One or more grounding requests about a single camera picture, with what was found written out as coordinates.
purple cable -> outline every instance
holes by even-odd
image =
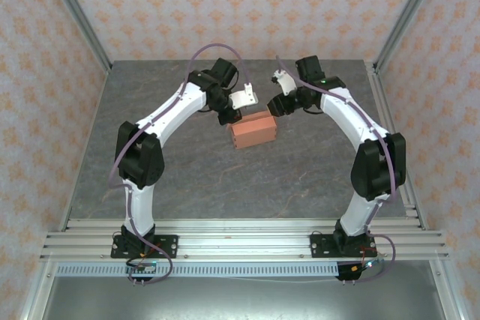
[[[312,89],[314,91],[318,91],[319,93],[329,95],[329,96],[332,96],[332,97],[336,97],[337,99],[339,99],[339,100],[343,101],[344,103],[348,104],[352,109],[354,109],[358,113],[358,115],[360,115],[361,119],[366,123],[366,125],[371,129],[372,133],[379,140],[379,143],[382,146],[383,152],[385,153],[385,159],[387,161],[387,166],[388,166],[388,173],[390,174],[390,194],[391,194],[391,198],[390,198],[389,201],[393,202],[396,199],[397,192],[396,192],[396,189],[395,189],[395,172],[393,170],[393,162],[392,162],[392,159],[390,158],[390,153],[389,153],[389,150],[388,150],[389,148],[387,147],[387,144],[385,143],[385,140],[383,140],[383,138],[381,137],[381,135],[379,134],[377,129],[375,129],[373,127],[372,123],[370,122],[370,120],[368,120],[367,116],[363,113],[363,111],[361,111],[358,106],[356,106],[352,102],[349,102],[345,97],[342,97],[341,95],[332,93],[331,91],[328,91],[328,90],[325,90],[325,89],[317,88],[314,85],[311,85],[311,84],[308,84],[307,82],[304,82],[303,80],[301,80],[300,78],[295,76],[292,73],[292,71],[290,71],[287,68],[287,66],[284,64],[284,62],[280,59],[280,57],[278,55],[276,56],[276,59],[277,59],[278,64],[280,65],[280,68],[282,70],[285,70],[285,72],[288,75],[290,75],[296,82],[302,84],[306,88]],[[369,238],[374,238],[374,237],[384,238],[391,244],[391,261],[388,264],[387,268],[384,271],[382,271],[381,273],[379,273],[379,274],[377,274],[373,277],[368,277],[366,279],[360,279],[360,280],[352,281],[352,282],[349,281],[348,283],[353,283],[353,284],[355,284],[355,283],[365,283],[367,281],[372,281],[372,280],[378,279],[379,277],[382,277],[385,274],[387,274],[392,269],[392,266],[395,262],[395,257],[397,255],[397,250],[395,249],[395,244],[393,243],[391,238],[389,238],[387,235],[371,234],[370,231],[368,230],[368,226],[370,225],[370,222],[372,221],[372,219],[377,214],[379,208],[380,207],[378,205],[376,205],[376,209],[374,211],[372,211],[372,214],[367,219],[367,222],[365,224],[365,228],[366,228],[365,233],[367,234],[367,236]]]
[[[160,254],[162,254],[163,256],[165,256],[166,260],[169,262],[169,265],[170,265],[170,268],[169,270],[167,271],[166,274],[164,274],[163,276],[161,277],[157,277],[157,278],[154,278],[152,280],[149,280],[149,281],[143,281],[142,280],[142,285],[147,285],[147,284],[152,284],[152,283],[158,283],[159,281],[162,281],[162,280],[165,280],[173,271],[173,262],[172,262],[172,259],[169,257],[169,255],[163,251],[160,247],[157,247],[156,245],[152,244],[150,241],[146,240],[137,230],[136,226],[135,226],[135,222],[134,222],[134,219],[132,217],[132,209],[131,209],[131,203],[132,203],[132,186],[129,185],[129,184],[114,184],[114,179],[115,179],[115,173],[116,173],[116,170],[117,168],[119,167],[119,164],[120,164],[120,161],[122,160],[123,156],[125,156],[125,153],[127,152],[127,150],[129,149],[129,147],[132,146],[132,144],[135,143],[135,141],[139,138],[140,134],[142,134],[145,130],[147,130],[153,123],[155,123],[158,119],[160,119],[162,116],[164,116],[165,114],[167,114],[179,101],[180,99],[182,98],[182,95],[184,94],[185,92],[185,88],[187,88],[187,83],[188,83],[188,74],[190,74],[191,72],[191,67],[192,67],[192,64],[194,62],[194,60],[197,58],[197,56],[202,53],[203,51],[207,50],[208,48],[212,48],[214,46],[219,46],[221,48],[226,48],[228,50],[230,50],[231,52],[233,52],[233,54],[235,54],[235,56],[239,59],[240,61],[240,65],[241,65],[241,68],[242,70],[244,71],[244,74],[245,74],[245,78],[247,80],[247,84],[250,83],[250,77],[248,76],[248,71],[247,71],[247,68],[245,67],[245,63],[243,62],[243,59],[242,57],[240,56],[240,54],[235,50],[233,49],[232,47],[226,45],[226,44],[222,44],[222,43],[212,43],[212,44],[209,44],[209,45],[205,45],[203,48],[199,49],[195,54],[193,54],[193,56],[191,57],[190,61],[188,62],[188,65],[187,65],[187,72],[185,74],[185,78],[184,78],[184,81],[183,83],[181,84],[181,89],[180,89],[180,93],[178,94],[178,97],[169,105],[167,106],[162,112],[160,112],[160,114],[158,114],[157,116],[155,116],[149,123],[147,123],[146,125],[144,125],[140,130],[138,130],[135,135],[132,136],[132,138],[127,142],[127,144],[125,144],[125,146],[123,147],[123,149],[120,151],[120,153],[118,154],[117,158],[115,159],[115,162],[113,163],[113,167],[112,167],[112,170],[110,170],[110,174],[109,174],[109,177],[108,177],[108,185],[109,185],[109,188],[110,189],[118,189],[118,188],[121,188],[121,187],[124,187],[126,189],[128,189],[128,192],[127,192],[127,217],[130,221],[130,225],[133,229],[133,233],[145,244],[145,245],[148,245],[149,247],[151,247],[152,249],[158,251]],[[135,270],[136,268],[138,268],[138,265],[135,267],[135,268],[132,268],[128,274],[128,279],[133,283],[135,284],[136,283],[136,280],[133,279],[133,277],[131,276],[133,270]]]

